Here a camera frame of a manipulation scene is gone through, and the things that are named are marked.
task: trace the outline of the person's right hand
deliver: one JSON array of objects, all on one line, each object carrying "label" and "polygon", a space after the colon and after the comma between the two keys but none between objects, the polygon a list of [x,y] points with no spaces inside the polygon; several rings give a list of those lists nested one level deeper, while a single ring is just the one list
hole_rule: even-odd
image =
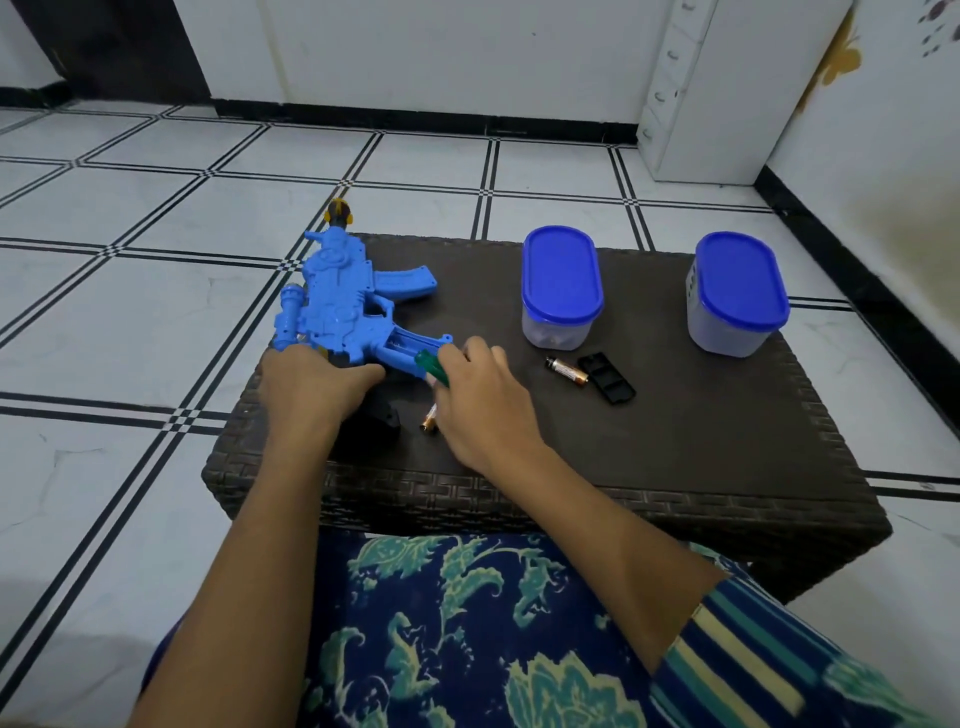
[{"label": "person's right hand", "polygon": [[445,344],[438,358],[450,387],[431,377],[437,426],[461,463],[494,480],[498,466],[545,447],[530,393],[503,349],[473,336],[462,352]]}]

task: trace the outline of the plastic container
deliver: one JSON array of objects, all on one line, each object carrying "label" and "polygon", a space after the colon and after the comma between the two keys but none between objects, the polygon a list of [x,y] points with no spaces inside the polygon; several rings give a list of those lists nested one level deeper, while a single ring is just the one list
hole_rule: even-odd
[{"label": "plastic container", "polygon": [[740,232],[712,232],[697,244],[686,276],[686,325],[701,349],[750,356],[790,316],[777,258]]},{"label": "plastic container", "polygon": [[537,228],[523,241],[523,333],[541,349],[569,351],[584,343],[603,310],[593,241],[561,225]]}]

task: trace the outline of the table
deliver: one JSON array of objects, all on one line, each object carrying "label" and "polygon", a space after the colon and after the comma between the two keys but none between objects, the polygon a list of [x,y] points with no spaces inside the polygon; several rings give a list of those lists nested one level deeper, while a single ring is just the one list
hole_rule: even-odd
[{"label": "table", "polygon": [[[598,251],[606,307],[587,341],[560,357],[603,351],[636,398],[611,407],[543,366],[520,329],[520,251],[514,243],[359,234],[375,270],[426,264],[440,282],[401,303],[396,322],[418,333],[479,334],[502,345],[530,390],[540,429],[590,482],[675,537],[750,565],[788,601],[891,533],[827,409],[779,333],[747,359],[703,352],[689,339],[684,279],[690,255]],[[253,373],[203,470],[233,518],[266,437]],[[429,387],[395,373],[380,385],[399,441],[328,464],[322,522],[397,535],[537,527],[419,430]]]}]

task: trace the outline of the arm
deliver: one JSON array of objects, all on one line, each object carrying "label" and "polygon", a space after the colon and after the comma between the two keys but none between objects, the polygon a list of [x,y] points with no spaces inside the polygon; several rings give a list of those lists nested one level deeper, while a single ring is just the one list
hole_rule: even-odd
[{"label": "arm", "polygon": [[463,353],[444,346],[440,360],[450,388],[434,384],[437,424],[453,453],[556,542],[652,674],[726,574],[604,496],[543,442],[502,349],[474,337]]},{"label": "arm", "polygon": [[314,589],[324,463],[340,423],[383,378],[314,350],[264,354],[263,462],[131,728],[293,726]]}]

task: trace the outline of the patterned fabric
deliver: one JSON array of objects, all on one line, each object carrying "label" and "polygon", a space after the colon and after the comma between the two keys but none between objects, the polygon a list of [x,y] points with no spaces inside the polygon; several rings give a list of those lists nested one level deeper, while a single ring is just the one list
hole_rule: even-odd
[{"label": "patterned fabric", "polygon": [[323,529],[302,726],[930,728],[736,563],[651,678],[541,535]]}]

